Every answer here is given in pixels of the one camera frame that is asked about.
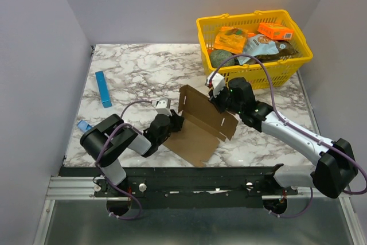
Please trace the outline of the brown cardboard box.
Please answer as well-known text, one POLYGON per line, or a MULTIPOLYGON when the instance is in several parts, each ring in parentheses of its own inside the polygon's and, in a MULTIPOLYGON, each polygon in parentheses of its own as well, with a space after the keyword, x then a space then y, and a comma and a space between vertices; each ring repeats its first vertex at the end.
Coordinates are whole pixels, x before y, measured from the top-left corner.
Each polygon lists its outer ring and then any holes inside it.
POLYGON ((230 113, 217 112, 209 98, 189 85, 180 89, 178 113, 182 129, 163 144, 195 167, 209 161, 220 141, 232 139, 238 120, 230 113))

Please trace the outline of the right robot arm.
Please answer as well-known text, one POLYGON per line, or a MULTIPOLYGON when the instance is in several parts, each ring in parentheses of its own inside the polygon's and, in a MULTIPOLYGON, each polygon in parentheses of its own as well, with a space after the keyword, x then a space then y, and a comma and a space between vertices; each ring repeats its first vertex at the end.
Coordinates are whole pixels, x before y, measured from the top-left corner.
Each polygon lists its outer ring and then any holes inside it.
POLYGON ((264 179, 268 193, 275 195, 291 186, 309 187, 336 199, 358 174, 348 141, 333 141, 288 120, 274 107, 256 100, 245 78, 226 83, 223 76, 212 73, 205 84, 210 89, 209 101, 218 112, 237 114, 248 127, 277 138, 310 161, 308 166, 279 165, 264 179))

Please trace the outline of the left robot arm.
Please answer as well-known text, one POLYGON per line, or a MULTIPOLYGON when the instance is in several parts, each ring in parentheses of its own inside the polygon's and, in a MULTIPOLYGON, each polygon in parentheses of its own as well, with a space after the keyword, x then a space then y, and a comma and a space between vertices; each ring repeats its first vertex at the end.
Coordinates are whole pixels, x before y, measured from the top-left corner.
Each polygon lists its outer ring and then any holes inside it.
POLYGON ((107 189, 114 196, 121 196, 127 189, 127 174, 118 161, 119 156, 126 149, 144 158, 151 156, 172 133, 181 131, 183 122, 184 117, 171 110, 171 115, 156 115, 149 127, 140 132, 113 114, 84 133, 80 144, 109 180, 107 189))

